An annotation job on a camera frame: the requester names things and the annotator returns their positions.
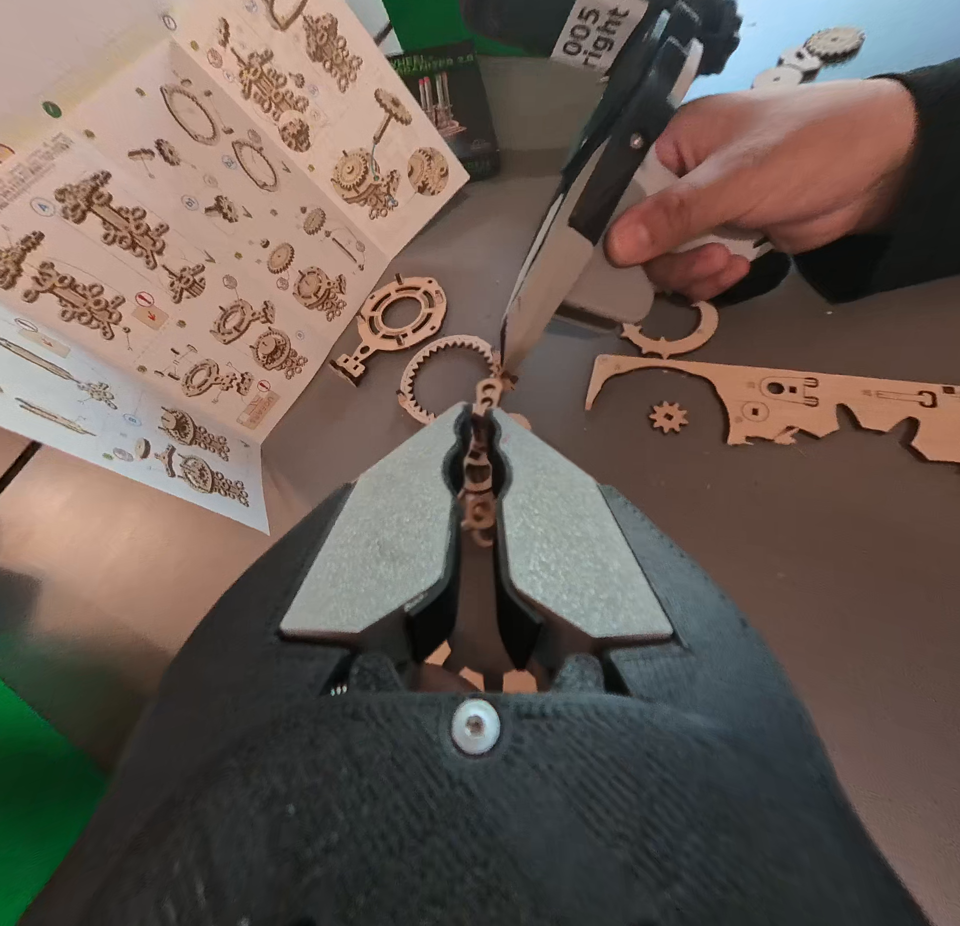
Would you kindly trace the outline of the laser-cut plywood sheet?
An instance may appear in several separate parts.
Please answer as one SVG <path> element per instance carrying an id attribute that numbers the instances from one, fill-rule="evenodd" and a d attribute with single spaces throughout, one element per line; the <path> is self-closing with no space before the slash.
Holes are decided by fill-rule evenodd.
<path id="1" fill-rule="evenodd" d="M 587 381 L 591 410 L 611 383 L 646 377 L 668 389 L 681 381 L 709 390 L 724 422 L 726 443 L 794 445 L 839 432 L 841 418 L 865 433 L 904 432 L 906 449 L 931 464 L 958 467 L 958 383 L 897 380 L 803 369 L 656 360 L 602 354 Z"/>

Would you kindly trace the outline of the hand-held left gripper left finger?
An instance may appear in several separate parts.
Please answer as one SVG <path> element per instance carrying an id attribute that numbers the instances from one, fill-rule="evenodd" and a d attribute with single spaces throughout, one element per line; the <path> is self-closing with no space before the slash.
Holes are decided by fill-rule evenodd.
<path id="1" fill-rule="evenodd" d="M 426 660 L 448 639 L 472 414 L 455 404 L 359 476 L 280 622 L 285 638 L 395 662 Z"/>

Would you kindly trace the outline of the dark model kit box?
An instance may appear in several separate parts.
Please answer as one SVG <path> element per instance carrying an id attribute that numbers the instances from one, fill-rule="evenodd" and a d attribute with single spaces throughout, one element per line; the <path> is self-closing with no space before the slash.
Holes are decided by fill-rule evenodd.
<path id="1" fill-rule="evenodd" d="M 472 179 L 499 173 L 498 137 L 471 38 L 388 60 Z"/>

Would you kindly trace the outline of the person's right forearm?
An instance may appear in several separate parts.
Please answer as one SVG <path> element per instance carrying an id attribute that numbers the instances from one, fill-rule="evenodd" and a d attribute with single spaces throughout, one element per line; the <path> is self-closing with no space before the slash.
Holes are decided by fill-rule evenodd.
<path id="1" fill-rule="evenodd" d="M 959 272 L 959 59 L 877 78 L 896 80 L 911 94 L 914 152 L 884 232 L 851 234 L 794 256 L 798 272 L 831 303 Z"/>

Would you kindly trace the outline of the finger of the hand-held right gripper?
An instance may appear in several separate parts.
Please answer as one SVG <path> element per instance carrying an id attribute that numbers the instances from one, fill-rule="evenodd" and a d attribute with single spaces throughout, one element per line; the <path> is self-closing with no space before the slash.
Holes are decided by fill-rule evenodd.
<path id="1" fill-rule="evenodd" d="M 656 290 L 642 267 L 618 268 L 602 249 L 591 256 L 560 305 L 561 317 L 603 328 L 645 319 Z"/>
<path id="2" fill-rule="evenodd" d="M 701 20 L 685 0 L 642 21 L 559 173 L 500 327 L 500 364 L 518 369 L 588 266 L 644 157 L 699 72 Z"/>

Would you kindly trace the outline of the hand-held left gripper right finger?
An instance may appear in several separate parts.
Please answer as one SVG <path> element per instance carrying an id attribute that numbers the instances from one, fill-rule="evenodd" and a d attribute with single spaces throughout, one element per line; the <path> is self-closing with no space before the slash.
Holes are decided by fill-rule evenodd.
<path id="1" fill-rule="evenodd" d="M 601 486 L 501 409 L 488 421 L 496 617 L 514 666 L 669 641 L 671 621 Z"/>

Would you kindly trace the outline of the wooden steering wheel assembly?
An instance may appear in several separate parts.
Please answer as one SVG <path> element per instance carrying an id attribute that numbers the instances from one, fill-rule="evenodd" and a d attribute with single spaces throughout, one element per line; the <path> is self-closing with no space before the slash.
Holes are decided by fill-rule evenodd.
<path id="1" fill-rule="evenodd" d="M 533 694 L 534 675 L 516 667 L 498 632 L 494 540 L 496 495 L 489 411 L 499 405 L 510 382 L 496 373 L 482 379 L 472 407 L 471 440 L 462 465 L 462 565 L 453 632 L 428 657 L 415 677 L 421 692 Z"/>

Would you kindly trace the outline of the illustrated folded instruction sheet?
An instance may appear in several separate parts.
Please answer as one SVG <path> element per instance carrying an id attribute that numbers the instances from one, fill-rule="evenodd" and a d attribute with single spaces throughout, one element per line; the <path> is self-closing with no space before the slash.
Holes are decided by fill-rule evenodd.
<path id="1" fill-rule="evenodd" d="M 467 182 L 346 0 L 183 0 L 2 160 L 2 428 L 265 534 L 261 447 Z"/>

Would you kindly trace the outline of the person's right hand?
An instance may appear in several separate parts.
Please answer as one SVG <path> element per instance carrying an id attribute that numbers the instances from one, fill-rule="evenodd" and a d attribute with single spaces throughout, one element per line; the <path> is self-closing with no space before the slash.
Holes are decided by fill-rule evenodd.
<path id="1" fill-rule="evenodd" d="M 880 231 L 896 210 L 918 129 L 911 93 L 889 78 L 685 104 L 654 146 L 677 182 L 611 225 L 606 259 L 700 301 L 750 271 L 720 244 L 682 250 L 717 228 L 755 231 L 791 255 Z"/>

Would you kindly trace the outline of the wooden gear assembly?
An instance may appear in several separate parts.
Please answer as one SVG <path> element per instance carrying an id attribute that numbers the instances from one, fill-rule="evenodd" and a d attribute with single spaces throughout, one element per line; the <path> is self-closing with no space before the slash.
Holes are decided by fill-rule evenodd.
<path id="1" fill-rule="evenodd" d="M 866 37 L 866 32 L 855 26 L 834 26 L 813 32 L 800 45 L 781 51 L 776 65 L 758 72 L 750 87 L 796 87 L 809 83 L 825 67 L 841 65 L 855 57 Z"/>

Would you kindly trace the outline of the green panel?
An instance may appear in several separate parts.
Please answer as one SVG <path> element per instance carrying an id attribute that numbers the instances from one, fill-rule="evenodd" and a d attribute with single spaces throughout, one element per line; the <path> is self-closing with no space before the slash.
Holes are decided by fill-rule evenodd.
<path id="1" fill-rule="evenodd" d="M 460 0 L 382 0 L 403 53 L 458 42 L 474 43 Z"/>

